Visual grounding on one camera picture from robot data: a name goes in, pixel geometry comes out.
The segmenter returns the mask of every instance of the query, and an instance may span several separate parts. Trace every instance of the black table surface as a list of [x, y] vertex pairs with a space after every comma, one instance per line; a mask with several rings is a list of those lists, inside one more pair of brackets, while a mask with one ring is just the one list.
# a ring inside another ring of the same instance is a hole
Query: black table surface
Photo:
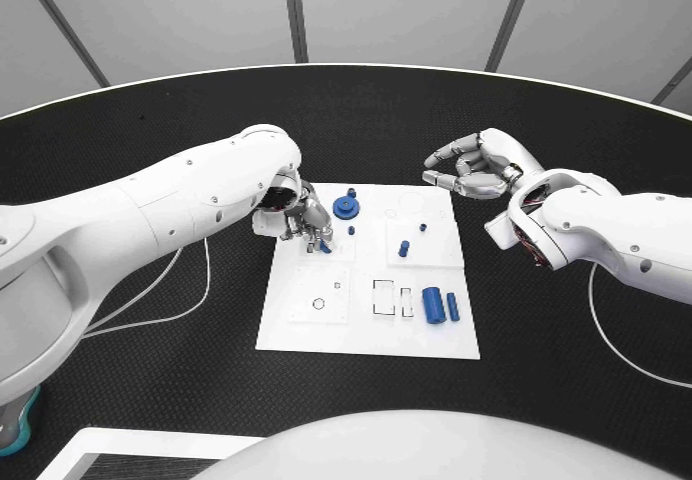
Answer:
[[[312, 182], [421, 185], [422, 160], [488, 127], [543, 167], [605, 177], [619, 191], [692, 196], [692, 122], [631, 102], [536, 82], [428, 69], [286, 66], [126, 86], [0, 121], [0, 203], [69, 194], [124, 177], [256, 123], [282, 127]], [[569, 433], [692, 478], [692, 391], [635, 372], [608, 350], [586, 301], [589, 265], [534, 268], [483, 223], [507, 198], [452, 198], [480, 361], [255, 350], [273, 253], [249, 217], [209, 238], [211, 288], [183, 319], [85, 340], [44, 381], [44, 407], [0, 478], [34, 478], [87, 426], [268, 436], [335, 415], [438, 409]], [[184, 249], [155, 290], [112, 321], [184, 311], [204, 289], [203, 246]], [[112, 290], [100, 318], [170, 257]], [[595, 306], [622, 353], [692, 380], [692, 308], [602, 271]]]

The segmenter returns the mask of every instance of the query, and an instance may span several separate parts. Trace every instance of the gray wall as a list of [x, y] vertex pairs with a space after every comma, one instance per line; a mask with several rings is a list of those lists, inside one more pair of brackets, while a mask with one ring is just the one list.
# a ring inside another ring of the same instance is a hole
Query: gray wall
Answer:
[[690, 19], [690, 0], [1, 0], [0, 115], [98, 88], [95, 70], [116, 85], [305, 60], [495, 69], [692, 113]]

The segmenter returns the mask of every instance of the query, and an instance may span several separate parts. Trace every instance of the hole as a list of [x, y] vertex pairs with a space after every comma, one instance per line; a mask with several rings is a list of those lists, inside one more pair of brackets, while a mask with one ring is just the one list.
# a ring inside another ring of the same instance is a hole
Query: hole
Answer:
[[641, 273], [645, 273], [651, 269], [651, 261], [648, 259], [641, 260], [641, 263], [638, 264], [638, 269], [641, 270]]

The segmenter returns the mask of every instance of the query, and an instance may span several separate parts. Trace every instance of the cable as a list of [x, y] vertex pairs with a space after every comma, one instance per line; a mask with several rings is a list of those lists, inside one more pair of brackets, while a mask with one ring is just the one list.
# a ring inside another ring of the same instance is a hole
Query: cable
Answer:
[[171, 320], [175, 320], [180, 317], [184, 317], [188, 313], [191, 313], [197, 309], [197, 307], [204, 303], [206, 296], [209, 295], [209, 286], [211, 284], [211, 267], [210, 267], [210, 262], [209, 262], [209, 244], [206, 243], [206, 238], [204, 238], [204, 255], [206, 255], [206, 289], [204, 289], [204, 295], [201, 296], [201, 299], [194, 304], [194, 306], [190, 309], [187, 309], [183, 313], [177, 314], [173, 317], [158, 318], [157, 320], [147, 320], [144, 322], [137, 322], [137, 323], [131, 323], [128, 325], [121, 325], [118, 327], [106, 328], [103, 330], [99, 330], [98, 332], [86, 333], [86, 334], [82, 335], [82, 340], [85, 338], [95, 337], [96, 335], [100, 335], [102, 333], [115, 332], [116, 330], [124, 330], [125, 328], [142, 327], [144, 325], [152, 325], [154, 323], [170, 322]]
[[654, 378], [663, 383], [668, 383], [670, 385], [676, 385], [677, 387], [683, 388], [692, 388], [690, 383], [684, 382], [677, 382], [676, 380], [670, 380], [668, 378], [658, 377], [654, 375], [651, 372], [647, 372], [638, 365], [635, 365], [630, 359], [619, 353], [617, 350], [615, 346], [609, 343], [608, 337], [605, 336], [605, 332], [602, 331], [601, 324], [598, 323], [598, 317], [595, 316], [595, 308], [594, 308], [594, 274], [595, 274], [595, 267], [598, 266], [596, 263], [594, 263], [594, 268], [591, 269], [591, 275], [588, 277], [588, 304], [591, 306], [591, 315], [594, 317], [594, 322], [595, 322], [595, 328], [598, 328], [598, 333], [601, 334], [602, 340], [605, 341], [605, 344], [608, 345], [609, 349], [612, 352], [615, 352], [615, 355], [622, 359], [624, 363], [634, 368], [638, 372], [641, 372], [645, 376]]
[[151, 285], [137, 294], [137, 296], [109, 314], [106, 315], [98, 322], [93, 322], [87, 327], [85, 332], [89, 333], [93, 329], [96, 329], [105, 322], [112, 320], [132, 305], [134, 303], [139, 300], [139, 298], [151, 291], [151, 289], [158, 285], [160, 281], [162, 280], [162, 277], [167, 275], [173, 264], [175, 263], [177, 257], [180, 256], [180, 252], [183, 249], [180, 248], [175, 252], [175, 255], [173, 259], [170, 260], [168, 266], [165, 267], [165, 270], [161, 272], [158, 275], [158, 278], [154, 280]]

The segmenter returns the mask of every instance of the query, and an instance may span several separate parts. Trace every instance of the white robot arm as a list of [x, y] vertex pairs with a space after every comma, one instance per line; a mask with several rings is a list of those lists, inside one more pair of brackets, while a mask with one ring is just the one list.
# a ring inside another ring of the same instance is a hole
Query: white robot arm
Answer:
[[112, 287], [158, 257], [255, 209], [255, 233], [328, 250], [299, 162], [284, 130], [256, 125], [105, 185], [0, 206], [0, 417], [63, 362]]
[[510, 192], [507, 210], [485, 223], [501, 249], [521, 243], [537, 265], [598, 263], [627, 285], [692, 304], [692, 199], [621, 195], [589, 173], [544, 171], [520, 143], [490, 128], [442, 147], [431, 168], [455, 159], [458, 177], [426, 170], [422, 179], [475, 198]]

